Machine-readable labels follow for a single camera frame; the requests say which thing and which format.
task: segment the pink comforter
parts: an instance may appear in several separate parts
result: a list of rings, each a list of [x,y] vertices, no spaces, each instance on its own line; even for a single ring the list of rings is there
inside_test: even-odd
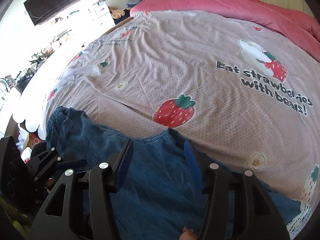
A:
[[[313,17],[258,0],[143,0],[130,11],[203,10],[262,25],[287,37],[320,62],[320,25]]]

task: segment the silver bolt head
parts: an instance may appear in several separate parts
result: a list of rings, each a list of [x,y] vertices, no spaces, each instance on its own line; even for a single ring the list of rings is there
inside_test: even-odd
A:
[[[245,171],[244,171],[244,174],[245,174],[246,176],[248,176],[248,177],[251,177],[251,176],[253,175],[253,172],[250,171],[250,170],[245,170]]]
[[[73,170],[66,170],[65,172],[64,172],[64,175],[66,175],[66,176],[70,176],[70,175],[72,175],[73,174]]]
[[[219,165],[217,163],[211,163],[209,167],[213,170],[217,170],[219,168]]]
[[[100,163],[100,164],[99,164],[99,168],[100,168],[100,169],[106,169],[106,168],[108,168],[108,166],[109,166],[108,163]]]

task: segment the flower print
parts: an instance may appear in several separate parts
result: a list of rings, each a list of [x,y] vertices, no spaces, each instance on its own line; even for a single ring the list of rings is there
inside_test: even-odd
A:
[[[113,88],[113,90],[114,90],[115,92],[118,92],[118,91],[120,91],[120,90],[123,90],[123,89],[126,88],[127,84],[128,84],[128,83],[127,83],[126,81],[120,82],[117,86],[115,86],[115,87]]]
[[[262,154],[260,155],[256,153],[247,162],[247,165],[257,171],[266,166],[266,159]]]

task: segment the blue denim shirt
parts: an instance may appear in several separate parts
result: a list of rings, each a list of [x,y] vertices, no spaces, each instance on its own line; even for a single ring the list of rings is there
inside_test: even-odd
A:
[[[120,152],[128,138],[110,127],[94,124],[83,111],[62,106],[47,125],[48,149],[55,147],[64,161],[87,161],[87,166],[77,171],[107,161],[111,153]],[[155,137],[130,139],[134,153],[124,186],[117,194],[110,194],[122,240],[179,239],[184,226],[197,234],[207,195],[199,192],[191,177],[183,153],[185,139],[170,129]],[[299,201],[264,186],[286,224],[300,213]],[[234,204],[233,196],[229,198]],[[230,218],[226,236],[231,236],[232,224]]]

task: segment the black clamp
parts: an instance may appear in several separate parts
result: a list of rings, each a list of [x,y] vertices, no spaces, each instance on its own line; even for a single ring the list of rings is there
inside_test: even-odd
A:
[[[132,155],[133,143],[127,140],[120,153],[111,154],[91,171],[66,170],[39,210],[28,239],[121,240],[109,193],[123,186]],[[91,232],[85,230],[83,190],[90,195]]]
[[[228,219],[229,190],[235,191],[232,240],[290,240],[284,221],[252,171],[233,173],[213,163],[185,141],[184,155],[203,194],[209,194],[199,240],[223,240]]]

